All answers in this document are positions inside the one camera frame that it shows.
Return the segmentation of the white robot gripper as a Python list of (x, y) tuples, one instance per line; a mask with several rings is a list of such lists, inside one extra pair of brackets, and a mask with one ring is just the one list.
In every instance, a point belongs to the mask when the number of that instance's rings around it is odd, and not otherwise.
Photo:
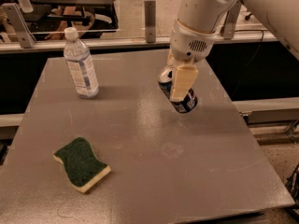
[[(216, 34), (202, 34), (189, 29), (176, 20), (170, 35), (170, 50), (166, 65), (173, 65), (174, 60), (187, 61), (196, 59), (201, 61), (210, 53), (216, 40)], [(198, 69), (194, 64), (180, 63), (174, 67), (170, 100), (183, 101), (189, 89), (198, 76)]]

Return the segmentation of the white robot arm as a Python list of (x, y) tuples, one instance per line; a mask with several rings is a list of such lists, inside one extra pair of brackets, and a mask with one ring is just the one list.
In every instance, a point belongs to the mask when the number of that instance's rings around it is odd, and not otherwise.
[(197, 78), (196, 65), (207, 57), (221, 21), (228, 20), (236, 6), (245, 7), (299, 59), (299, 0), (182, 0), (170, 35), (172, 102), (185, 98)]

